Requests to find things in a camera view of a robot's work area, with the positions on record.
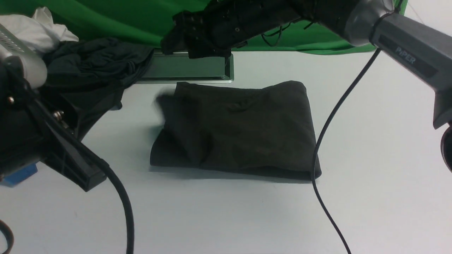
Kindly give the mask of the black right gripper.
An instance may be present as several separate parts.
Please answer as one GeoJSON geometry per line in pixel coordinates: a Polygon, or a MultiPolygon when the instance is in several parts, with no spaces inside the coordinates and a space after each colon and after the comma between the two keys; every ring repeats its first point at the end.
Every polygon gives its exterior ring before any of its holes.
{"type": "Polygon", "coordinates": [[[231,21],[235,4],[235,0],[210,0],[203,10],[176,13],[172,17],[173,28],[160,41],[161,52],[165,56],[186,52],[190,59],[229,58],[232,48],[243,48],[248,40],[239,27],[218,35],[214,35],[214,28],[231,21]]]}

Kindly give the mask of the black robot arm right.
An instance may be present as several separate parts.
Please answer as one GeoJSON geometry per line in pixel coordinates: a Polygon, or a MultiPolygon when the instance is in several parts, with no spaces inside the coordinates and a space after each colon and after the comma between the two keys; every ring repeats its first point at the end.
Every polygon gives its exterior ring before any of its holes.
{"type": "MultiPolygon", "coordinates": [[[[173,17],[165,55],[229,57],[255,36],[300,20],[318,23],[353,46],[371,43],[435,91],[434,128],[451,123],[451,37],[400,15],[391,0],[212,0],[173,17]]],[[[321,175],[304,85],[234,89],[179,82],[156,99],[165,125],[150,164],[289,180],[321,175]]]]}

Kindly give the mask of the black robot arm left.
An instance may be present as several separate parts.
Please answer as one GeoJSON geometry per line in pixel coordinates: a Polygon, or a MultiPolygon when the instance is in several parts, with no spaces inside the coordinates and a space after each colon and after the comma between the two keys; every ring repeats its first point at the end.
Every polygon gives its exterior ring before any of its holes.
{"type": "Polygon", "coordinates": [[[1,180],[42,161],[65,177],[81,175],[80,154],[49,122],[61,120],[62,110],[45,117],[36,105],[47,68],[5,26],[1,26],[1,180]]]}

